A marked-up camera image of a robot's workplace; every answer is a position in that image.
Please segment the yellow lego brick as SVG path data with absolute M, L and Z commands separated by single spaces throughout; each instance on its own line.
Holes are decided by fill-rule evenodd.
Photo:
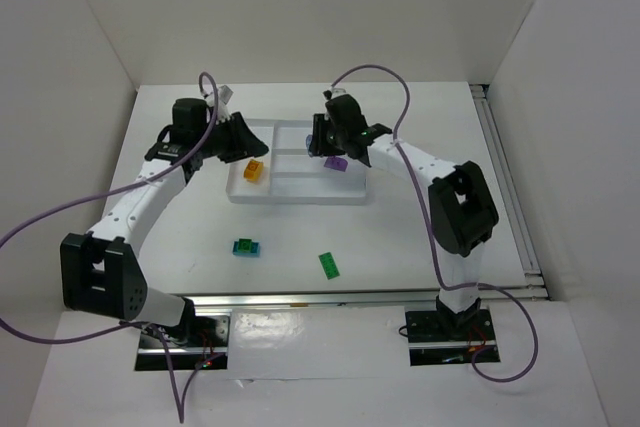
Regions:
M 251 159 L 244 169 L 243 178 L 248 182 L 257 183 L 260 181 L 263 171 L 264 163 L 256 159 Z

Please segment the purple rounded lego brick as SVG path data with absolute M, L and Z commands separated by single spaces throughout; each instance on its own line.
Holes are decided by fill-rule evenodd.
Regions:
M 306 151 L 309 157 L 313 158 L 315 157 L 315 154 L 312 152 L 312 141 L 313 141 L 313 135 L 307 135 L 306 139 L 305 139 L 305 145 L 306 145 Z

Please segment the small green lego brick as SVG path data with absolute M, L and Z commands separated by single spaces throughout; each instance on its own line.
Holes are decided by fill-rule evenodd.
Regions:
M 253 241 L 251 239 L 241 238 L 238 240 L 237 251 L 240 253 L 251 253 Z

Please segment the teal lego brick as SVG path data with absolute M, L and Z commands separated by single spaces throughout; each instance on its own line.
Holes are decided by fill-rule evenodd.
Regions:
M 239 257 L 257 258 L 260 256 L 260 244 L 251 239 L 238 239 L 233 244 L 232 254 Z

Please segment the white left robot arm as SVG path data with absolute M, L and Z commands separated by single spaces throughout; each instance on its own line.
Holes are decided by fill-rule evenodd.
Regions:
M 60 245 L 63 301 L 75 311 L 128 322 L 186 329 L 195 319 L 191 300 L 149 287 L 138 255 L 169 203 L 205 160 L 230 164 L 269 151 L 239 112 L 230 113 L 227 86 L 202 99 L 181 98 L 172 122 L 147 151 L 135 186 L 85 234 Z

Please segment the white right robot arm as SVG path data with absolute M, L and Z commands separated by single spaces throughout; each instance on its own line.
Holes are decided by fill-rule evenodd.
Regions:
M 482 169 L 455 164 L 412 146 L 382 124 L 368 124 L 359 103 L 341 88 L 323 93 L 325 111 L 313 116 L 312 157 L 346 156 L 410 181 L 425 218 L 439 293 L 436 318 L 450 337 L 477 321 L 484 244 L 499 221 Z

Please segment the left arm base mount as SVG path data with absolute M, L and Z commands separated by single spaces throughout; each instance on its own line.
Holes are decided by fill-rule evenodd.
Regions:
M 230 314 L 202 314 L 188 297 L 152 292 L 136 318 L 145 323 L 139 336 L 135 369 L 159 372 L 225 370 L 228 363 Z

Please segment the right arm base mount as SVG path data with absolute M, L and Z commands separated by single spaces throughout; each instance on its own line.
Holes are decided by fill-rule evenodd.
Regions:
M 398 334 L 408 341 L 413 367 L 470 364 L 475 354 L 477 363 L 500 361 L 488 309 L 481 309 L 470 324 L 456 333 L 445 332 L 435 311 L 407 311 Z

